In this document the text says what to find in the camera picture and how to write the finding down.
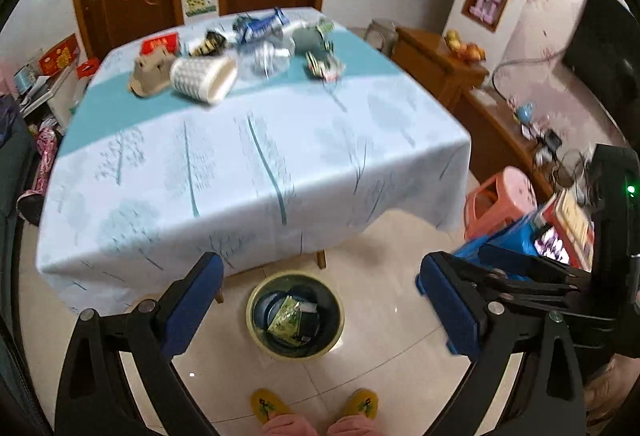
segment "yellow slipper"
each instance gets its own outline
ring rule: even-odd
[[[251,409],[263,425],[281,414],[291,414],[289,406],[269,389],[258,389],[251,395]]]
[[[378,414],[378,395],[369,389],[358,389],[347,400],[342,416],[363,414],[373,420]]]

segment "wooden table leg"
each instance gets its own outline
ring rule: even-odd
[[[318,268],[324,270],[326,268],[326,254],[324,250],[316,252],[316,260],[318,261]]]

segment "sofa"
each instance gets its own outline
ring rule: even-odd
[[[12,105],[12,111],[18,114],[17,106]],[[33,177],[37,151],[19,114],[9,129],[0,130],[0,133],[4,133],[0,146],[0,403],[3,406],[13,403],[16,408],[8,413],[8,417],[22,419],[36,431],[33,434],[50,434],[24,360],[17,312],[22,220],[15,203]]]

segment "paper cup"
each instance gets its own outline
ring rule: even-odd
[[[238,63],[229,56],[178,58],[169,72],[176,91],[209,104],[219,104],[237,76]]]

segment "black tv screen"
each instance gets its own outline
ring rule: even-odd
[[[617,0],[587,0],[562,63],[640,151],[640,25]]]

